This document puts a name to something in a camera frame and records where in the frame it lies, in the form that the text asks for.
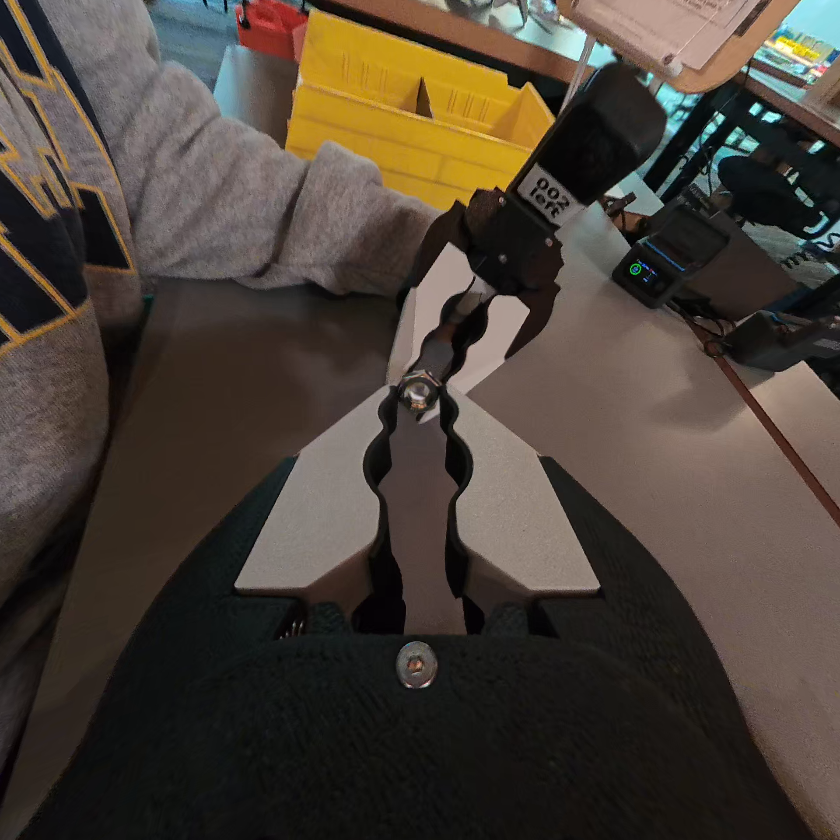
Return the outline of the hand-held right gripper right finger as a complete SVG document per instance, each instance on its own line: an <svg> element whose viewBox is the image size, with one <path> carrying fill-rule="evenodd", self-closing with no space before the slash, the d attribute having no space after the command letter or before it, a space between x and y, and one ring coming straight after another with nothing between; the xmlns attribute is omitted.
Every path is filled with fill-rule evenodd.
<svg viewBox="0 0 840 840"><path fill-rule="evenodd" d="M588 598L601 584L536 449L466 395L445 389L439 420L448 504L445 570L467 634L500 606Z"/></svg>

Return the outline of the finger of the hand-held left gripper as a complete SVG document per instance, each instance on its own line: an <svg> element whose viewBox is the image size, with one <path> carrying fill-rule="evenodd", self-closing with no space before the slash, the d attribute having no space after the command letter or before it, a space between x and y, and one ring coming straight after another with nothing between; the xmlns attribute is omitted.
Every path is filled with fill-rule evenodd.
<svg viewBox="0 0 840 840"><path fill-rule="evenodd" d="M406 294L387 364L387 384L397 386L421 358L425 340L442 323L476 328L482 298L466 254L445 245L425 276Z"/></svg>
<svg viewBox="0 0 840 840"><path fill-rule="evenodd" d="M434 380L420 409L420 422L439 413L445 387L469 394L506 361L527 319L516 297L477 291L420 294L420 370Z"/></svg>

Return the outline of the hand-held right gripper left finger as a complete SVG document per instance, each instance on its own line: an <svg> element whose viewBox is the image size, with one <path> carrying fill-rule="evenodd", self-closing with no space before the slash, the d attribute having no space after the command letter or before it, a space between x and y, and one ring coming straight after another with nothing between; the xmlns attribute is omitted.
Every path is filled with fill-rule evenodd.
<svg viewBox="0 0 840 840"><path fill-rule="evenodd" d="M353 625L403 625L403 578L379 485L392 467L396 389L314 438L290 469L238 574L238 594L333 603Z"/></svg>

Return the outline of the steel hex nut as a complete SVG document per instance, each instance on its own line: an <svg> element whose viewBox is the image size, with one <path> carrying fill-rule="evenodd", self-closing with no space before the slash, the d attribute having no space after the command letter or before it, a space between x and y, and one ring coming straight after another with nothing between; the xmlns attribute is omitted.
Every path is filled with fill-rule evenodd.
<svg viewBox="0 0 840 840"><path fill-rule="evenodd" d="M430 385L430 387L434 390L434 395L430 397L428 404L421 411L415 410L414 406L409 405L407 399L404 396L404 391L405 391L406 387L410 383L417 382L417 381L428 383ZM435 377L432 374L430 374L428 371L424 371L424 370L409 371L400 380L400 383L397 387L397 398L398 398L400 404L402 404L409 413L411 413L415 417L420 417L421 415L429 413L430 411L432 411L435 408L435 406L438 402L440 388L441 388L441 385L438 383L438 381L435 379Z"/></svg>

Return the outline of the person's left forearm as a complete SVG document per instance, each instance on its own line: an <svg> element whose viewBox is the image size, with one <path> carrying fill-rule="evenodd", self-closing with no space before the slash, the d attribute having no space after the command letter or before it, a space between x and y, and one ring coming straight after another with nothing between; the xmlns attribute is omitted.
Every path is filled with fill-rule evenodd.
<svg viewBox="0 0 840 840"><path fill-rule="evenodd" d="M149 82L114 151L143 277L395 297L436 209L336 143L283 150L183 68Z"/></svg>

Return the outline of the clear acrylic sign stand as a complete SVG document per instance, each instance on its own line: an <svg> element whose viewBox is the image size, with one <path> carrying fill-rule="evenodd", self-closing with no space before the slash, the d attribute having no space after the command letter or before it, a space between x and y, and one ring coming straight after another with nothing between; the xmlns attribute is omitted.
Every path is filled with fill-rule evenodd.
<svg viewBox="0 0 840 840"><path fill-rule="evenodd" d="M590 34L586 34L581 55L575 65L574 74L566 89L559 115L562 115L566 112L575 95L577 94L578 90L580 89L581 84L585 78L585 73L589 66L590 57L592 55L592 51L595 47L595 44L596 37Z"/></svg>

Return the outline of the white printed paper sheet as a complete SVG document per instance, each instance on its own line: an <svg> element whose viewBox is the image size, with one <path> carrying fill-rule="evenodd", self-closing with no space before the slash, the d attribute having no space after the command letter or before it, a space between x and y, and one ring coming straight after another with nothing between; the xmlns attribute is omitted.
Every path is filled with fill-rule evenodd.
<svg viewBox="0 0 840 840"><path fill-rule="evenodd" d="M702 69L732 36L744 35L767 2L576 1L573 20L654 63Z"/></svg>

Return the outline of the black charger case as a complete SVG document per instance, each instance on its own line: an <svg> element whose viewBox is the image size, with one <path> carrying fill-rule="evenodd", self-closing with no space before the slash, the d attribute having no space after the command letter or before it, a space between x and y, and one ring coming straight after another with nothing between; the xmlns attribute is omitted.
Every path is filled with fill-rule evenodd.
<svg viewBox="0 0 840 840"><path fill-rule="evenodd" d="M644 235L630 247L610 278L646 308L660 309L719 257L730 238L706 211L677 197L649 218Z"/></svg>

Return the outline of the yellow divided plastic bin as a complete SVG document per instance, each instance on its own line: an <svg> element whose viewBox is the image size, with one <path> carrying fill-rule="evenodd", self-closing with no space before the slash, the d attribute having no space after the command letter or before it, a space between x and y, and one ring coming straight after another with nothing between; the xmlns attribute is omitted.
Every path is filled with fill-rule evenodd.
<svg viewBox="0 0 840 840"><path fill-rule="evenodd" d="M285 148L312 161L334 142L445 211L508 186L553 123L530 83L313 10Z"/></svg>

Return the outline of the black office chair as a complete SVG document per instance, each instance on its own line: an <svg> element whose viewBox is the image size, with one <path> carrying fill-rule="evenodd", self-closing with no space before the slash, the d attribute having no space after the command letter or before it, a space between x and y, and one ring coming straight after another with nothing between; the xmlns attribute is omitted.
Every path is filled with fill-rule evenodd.
<svg viewBox="0 0 840 840"><path fill-rule="evenodd" d="M746 156L729 156L717 166L731 201L728 213L743 222L778 228L804 240L826 234L838 222L838 179L818 165L786 176Z"/></svg>

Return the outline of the small black charger device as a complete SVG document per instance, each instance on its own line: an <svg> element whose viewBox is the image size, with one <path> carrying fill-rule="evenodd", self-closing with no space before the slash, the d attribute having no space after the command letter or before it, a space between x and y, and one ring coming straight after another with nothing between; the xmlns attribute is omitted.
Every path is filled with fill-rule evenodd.
<svg viewBox="0 0 840 840"><path fill-rule="evenodd" d="M839 318L815 319L760 310L740 321L723 340L723 352L736 363L772 373L801 362L836 361Z"/></svg>

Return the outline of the red plastic bin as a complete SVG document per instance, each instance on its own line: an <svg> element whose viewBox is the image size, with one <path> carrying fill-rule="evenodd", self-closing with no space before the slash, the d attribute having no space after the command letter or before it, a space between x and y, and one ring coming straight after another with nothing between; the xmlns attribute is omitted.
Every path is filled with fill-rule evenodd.
<svg viewBox="0 0 840 840"><path fill-rule="evenodd" d="M242 1L235 16L241 46L299 63L308 14L280 1Z"/></svg>

